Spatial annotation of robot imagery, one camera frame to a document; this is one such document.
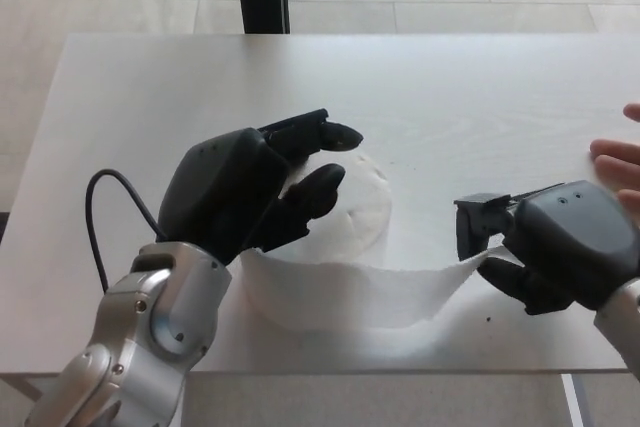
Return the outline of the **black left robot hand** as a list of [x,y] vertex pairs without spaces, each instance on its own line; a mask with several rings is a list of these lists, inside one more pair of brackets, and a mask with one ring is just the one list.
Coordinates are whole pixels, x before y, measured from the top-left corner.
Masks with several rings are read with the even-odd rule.
[[363,140],[328,117],[320,109],[191,147],[161,202],[157,240],[192,244],[228,265],[248,249],[269,252],[307,236],[309,223],[336,205],[346,170],[329,163],[295,181],[295,169]]

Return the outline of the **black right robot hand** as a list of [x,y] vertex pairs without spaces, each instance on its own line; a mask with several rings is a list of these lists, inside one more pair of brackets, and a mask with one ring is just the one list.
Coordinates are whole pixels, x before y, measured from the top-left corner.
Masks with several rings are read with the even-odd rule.
[[572,303],[597,311],[639,275],[639,229],[622,206],[585,181],[519,195],[477,193],[455,200],[459,259],[502,235],[513,261],[487,257],[479,274],[531,316]]

